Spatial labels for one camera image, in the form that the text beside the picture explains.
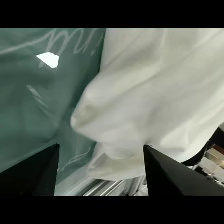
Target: wrinkled plastic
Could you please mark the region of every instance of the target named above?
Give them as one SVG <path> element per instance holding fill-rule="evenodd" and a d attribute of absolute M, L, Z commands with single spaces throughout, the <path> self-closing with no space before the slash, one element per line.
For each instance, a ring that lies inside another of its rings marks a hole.
<path fill-rule="evenodd" d="M 98 142 L 89 174 L 145 174 L 143 145 L 183 162 L 224 121 L 223 29 L 107 29 L 71 125 Z"/>
<path fill-rule="evenodd" d="M 0 29 L 0 172 L 56 142 L 58 181 L 89 161 L 95 143 L 71 129 L 70 116 L 99 71 L 104 32 Z M 58 64 L 38 57 L 47 52 Z"/>

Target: teal plastic sheet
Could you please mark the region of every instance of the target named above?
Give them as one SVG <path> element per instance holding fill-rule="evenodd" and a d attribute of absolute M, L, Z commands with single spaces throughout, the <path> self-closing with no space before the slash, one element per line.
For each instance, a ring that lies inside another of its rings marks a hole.
<path fill-rule="evenodd" d="M 71 129 L 70 116 L 99 71 L 104 33 L 0 29 L 0 172 L 56 142 L 58 181 L 89 161 L 95 143 Z M 46 53 L 56 65 L 38 57 Z"/>

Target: crumpled fabric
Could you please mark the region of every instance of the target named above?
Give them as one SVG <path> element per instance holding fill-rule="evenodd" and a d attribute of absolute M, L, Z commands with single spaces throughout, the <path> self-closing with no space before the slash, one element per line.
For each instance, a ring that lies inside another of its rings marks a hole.
<path fill-rule="evenodd" d="M 144 144 L 179 162 L 197 154 L 224 121 L 223 58 L 223 29 L 107 29 L 101 70 L 71 117 L 97 142 L 89 175 L 144 175 Z"/>

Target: white cloth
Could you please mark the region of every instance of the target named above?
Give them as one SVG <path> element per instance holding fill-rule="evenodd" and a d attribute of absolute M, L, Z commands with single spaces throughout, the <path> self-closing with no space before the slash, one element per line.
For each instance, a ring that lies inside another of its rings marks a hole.
<path fill-rule="evenodd" d="M 223 60 L 223 29 L 107 29 L 101 71 L 71 117 L 98 142 L 89 174 L 144 175 L 144 144 L 179 162 L 198 153 L 224 121 Z"/>

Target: green plastic bag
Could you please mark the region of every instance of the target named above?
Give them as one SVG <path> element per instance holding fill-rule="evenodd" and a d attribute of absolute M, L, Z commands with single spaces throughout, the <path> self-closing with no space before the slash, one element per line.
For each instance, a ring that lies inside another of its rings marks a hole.
<path fill-rule="evenodd" d="M 86 164 L 94 142 L 70 116 L 98 73 L 103 28 L 0 29 L 0 172 L 60 144 L 58 181 Z M 38 55 L 59 56 L 50 67 Z"/>

